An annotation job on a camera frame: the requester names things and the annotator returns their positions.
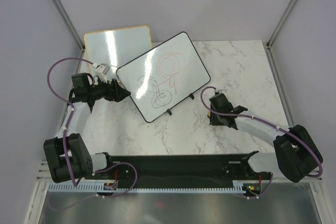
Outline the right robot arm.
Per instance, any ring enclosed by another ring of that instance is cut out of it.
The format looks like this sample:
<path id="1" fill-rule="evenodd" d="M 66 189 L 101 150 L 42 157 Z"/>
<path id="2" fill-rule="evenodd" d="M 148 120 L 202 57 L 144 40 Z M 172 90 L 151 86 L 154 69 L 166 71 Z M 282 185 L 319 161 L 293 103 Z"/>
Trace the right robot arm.
<path id="1" fill-rule="evenodd" d="M 271 145 L 274 154 L 254 154 L 240 166 L 240 173 L 252 179 L 259 172 L 281 172 L 297 183 L 305 177 L 318 178 L 323 173 L 323 158 L 310 134 L 302 125 L 279 126 L 256 116 L 246 107 L 234 107 L 223 93 L 209 100 L 211 125 L 222 125 L 248 133 Z"/>

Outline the black-framed whiteboard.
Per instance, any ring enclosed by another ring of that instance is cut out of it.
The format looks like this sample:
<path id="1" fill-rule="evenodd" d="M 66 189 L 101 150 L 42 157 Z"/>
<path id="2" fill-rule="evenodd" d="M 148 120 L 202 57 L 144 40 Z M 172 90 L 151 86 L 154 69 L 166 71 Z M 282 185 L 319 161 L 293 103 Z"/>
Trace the black-framed whiteboard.
<path id="1" fill-rule="evenodd" d="M 120 66 L 116 72 L 147 123 L 210 83 L 211 76 L 187 32 L 182 31 Z"/>

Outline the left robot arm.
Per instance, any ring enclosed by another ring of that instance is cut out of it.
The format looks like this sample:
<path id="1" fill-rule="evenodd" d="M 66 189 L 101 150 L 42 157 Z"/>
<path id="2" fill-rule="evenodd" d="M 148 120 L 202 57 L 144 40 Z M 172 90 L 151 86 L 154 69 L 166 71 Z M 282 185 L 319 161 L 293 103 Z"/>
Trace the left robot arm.
<path id="1" fill-rule="evenodd" d="M 56 136 L 44 142 L 43 148 L 51 174 L 56 183 L 71 181 L 78 186 L 81 179 L 94 178 L 97 172 L 104 179 L 114 175 L 115 166 L 107 152 L 91 155 L 82 139 L 86 122 L 95 102 L 105 99 L 120 102 L 130 96 L 116 79 L 94 84 L 92 75 L 75 74 L 69 93 L 65 119 Z"/>

